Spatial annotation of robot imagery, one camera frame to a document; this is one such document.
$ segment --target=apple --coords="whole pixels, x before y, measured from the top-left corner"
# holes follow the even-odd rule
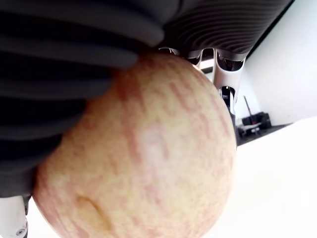
[[[199,238],[228,197],[230,115],[189,62],[149,54],[38,168],[34,200],[62,238]]]

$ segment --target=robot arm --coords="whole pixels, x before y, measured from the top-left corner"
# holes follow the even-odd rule
[[[248,52],[289,0],[0,0],[0,235],[27,236],[37,165],[150,48],[197,58],[214,48],[214,84],[234,116]]]

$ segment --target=screw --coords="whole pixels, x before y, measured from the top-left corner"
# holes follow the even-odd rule
[[[20,229],[20,230],[16,233],[16,235],[17,235],[17,236],[20,236],[20,235],[22,235],[24,232],[25,232],[25,229],[22,228],[22,229]]]

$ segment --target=white table surface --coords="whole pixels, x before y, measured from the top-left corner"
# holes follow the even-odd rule
[[[58,238],[34,202],[29,238]],[[231,196],[204,238],[317,238],[317,118],[238,148]]]

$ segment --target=red-yellow apple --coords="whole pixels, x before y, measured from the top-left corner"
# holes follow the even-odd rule
[[[39,167],[34,199],[62,238],[199,238],[224,207],[235,151],[213,84],[147,55],[88,102]]]

